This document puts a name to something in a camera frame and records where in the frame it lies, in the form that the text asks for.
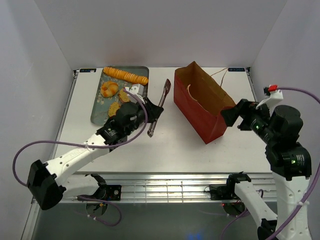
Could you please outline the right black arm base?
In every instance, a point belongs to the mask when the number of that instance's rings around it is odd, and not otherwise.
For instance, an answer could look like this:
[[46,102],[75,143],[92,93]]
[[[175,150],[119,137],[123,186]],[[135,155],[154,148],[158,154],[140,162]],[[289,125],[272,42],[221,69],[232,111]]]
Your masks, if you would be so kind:
[[203,192],[209,194],[210,200],[240,200],[234,186],[210,184]]

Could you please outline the metal serving tongs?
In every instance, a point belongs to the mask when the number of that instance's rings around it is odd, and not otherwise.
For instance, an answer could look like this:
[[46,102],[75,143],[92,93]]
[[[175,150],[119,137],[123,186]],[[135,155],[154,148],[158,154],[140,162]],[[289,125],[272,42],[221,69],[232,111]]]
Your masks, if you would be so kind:
[[171,81],[167,78],[165,81],[165,84],[163,86],[163,92],[162,92],[162,96],[160,98],[159,104],[158,104],[157,108],[155,109],[155,118],[151,121],[151,125],[147,131],[147,135],[150,138],[153,137],[158,119],[161,116],[162,112],[164,111],[163,105],[164,105],[164,102],[165,102],[165,99],[166,99],[168,93],[170,92],[170,89],[171,89]]

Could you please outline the red paper bag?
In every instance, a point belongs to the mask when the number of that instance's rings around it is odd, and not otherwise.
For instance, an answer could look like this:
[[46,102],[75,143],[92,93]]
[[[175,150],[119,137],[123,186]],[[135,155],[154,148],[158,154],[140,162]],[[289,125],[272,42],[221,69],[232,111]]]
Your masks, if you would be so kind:
[[173,101],[205,144],[225,133],[221,111],[236,105],[195,61],[175,70]]

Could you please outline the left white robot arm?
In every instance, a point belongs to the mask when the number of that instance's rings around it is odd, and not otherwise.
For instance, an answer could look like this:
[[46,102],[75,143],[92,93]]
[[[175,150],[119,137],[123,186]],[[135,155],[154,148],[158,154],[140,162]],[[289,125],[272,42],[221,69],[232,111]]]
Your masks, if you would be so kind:
[[83,147],[76,147],[45,163],[40,160],[33,162],[26,185],[40,208],[51,209],[63,198],[73,196],[78,199],[107,200],[111,190],[100,175],[91,173],[78,180],[72,179],[71,175],[95,159],[127,144],[130,141],[128,136],[140,125],[156,122],[164,110],[163,104],[161,101],[155,105],[147,97],[143,98],[142,104],[124,103]]

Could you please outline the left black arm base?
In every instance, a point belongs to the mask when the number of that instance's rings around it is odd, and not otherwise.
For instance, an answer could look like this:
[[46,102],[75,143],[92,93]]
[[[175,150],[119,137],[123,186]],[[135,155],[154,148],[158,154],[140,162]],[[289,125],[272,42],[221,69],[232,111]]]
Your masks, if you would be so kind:
[[98,175],[97,173],[90,174],[90,177],[94,179],[93,183],[95,184],[93,188],[96,187],[93,194],[82,194],[77,196],[78,201],[84,201],[88,199],[88,201],[120,201],[122,186],[115,184],[107,184],[106,180]]

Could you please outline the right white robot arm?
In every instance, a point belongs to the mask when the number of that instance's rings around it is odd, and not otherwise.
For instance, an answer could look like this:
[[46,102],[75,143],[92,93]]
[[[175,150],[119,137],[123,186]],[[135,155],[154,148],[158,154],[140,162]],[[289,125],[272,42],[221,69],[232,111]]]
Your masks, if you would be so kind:
[[233,173],[226,181],[226,194],[241,199],[251,213],[260,240],[309,240],[307,205],[312,174],[309,152],[298,142],[303,126],[300,112],[288,105],[278,105],[269,113],[266,104],[242,99],[221,115],[228,127],[238,117],[241,131],[253,131],[265,144],[276,187],[277,212],[273,212],[257,194],[245,173]]

